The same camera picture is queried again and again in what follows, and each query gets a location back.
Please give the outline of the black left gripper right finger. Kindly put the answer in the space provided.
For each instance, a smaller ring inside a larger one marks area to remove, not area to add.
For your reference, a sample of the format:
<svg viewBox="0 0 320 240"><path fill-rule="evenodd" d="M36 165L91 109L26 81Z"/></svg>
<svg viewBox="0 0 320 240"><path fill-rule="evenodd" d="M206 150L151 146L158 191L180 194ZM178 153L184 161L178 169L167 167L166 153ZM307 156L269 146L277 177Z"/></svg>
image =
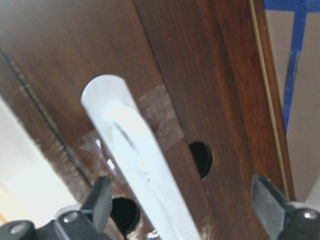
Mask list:
<svg viewBox="0 0 320 240"><path fill-rule="evenodd" d="M265 176L254 175L251 182L251 207L271 239L284 228L285 196Z"/></svg>

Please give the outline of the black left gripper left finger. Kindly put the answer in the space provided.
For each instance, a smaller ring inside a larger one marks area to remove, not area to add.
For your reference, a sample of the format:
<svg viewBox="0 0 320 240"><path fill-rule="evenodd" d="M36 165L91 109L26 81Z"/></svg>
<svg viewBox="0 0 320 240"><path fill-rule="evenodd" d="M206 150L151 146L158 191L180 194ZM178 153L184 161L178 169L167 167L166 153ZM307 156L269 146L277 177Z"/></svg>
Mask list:
<svg viewBox="0 0 320 240"><path fill-rule="evenodd" d="M100 176L81 205L80 212L93 223L98 232L103 232L111 215L112 205L111 178Z"/></svg>

